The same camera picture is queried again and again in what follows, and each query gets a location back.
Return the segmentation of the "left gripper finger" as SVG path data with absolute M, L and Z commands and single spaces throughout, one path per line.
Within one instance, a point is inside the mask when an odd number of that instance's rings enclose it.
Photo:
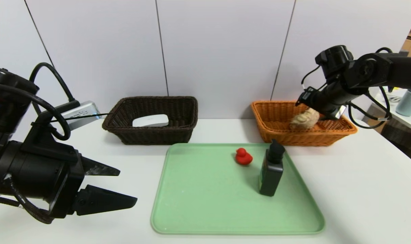
M 81 216 L 124 210 L 134 207 L 137 200 L 136 197 L 87 185 L 74 198 L 72 211 Z
M 86 176 L 118 176 L 120 174 L 120 170 L 84 156 L 81 156 L 80 160 Z

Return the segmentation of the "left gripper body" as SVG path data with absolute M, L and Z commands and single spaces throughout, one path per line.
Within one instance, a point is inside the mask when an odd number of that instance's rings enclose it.
M 15 188 L 26 198 L 49 204 L 49 218 L 65 218 L 84 179 L 78 151 L 57 141 L 40 143 L 8 142 L 12 162 L 8 173 Z

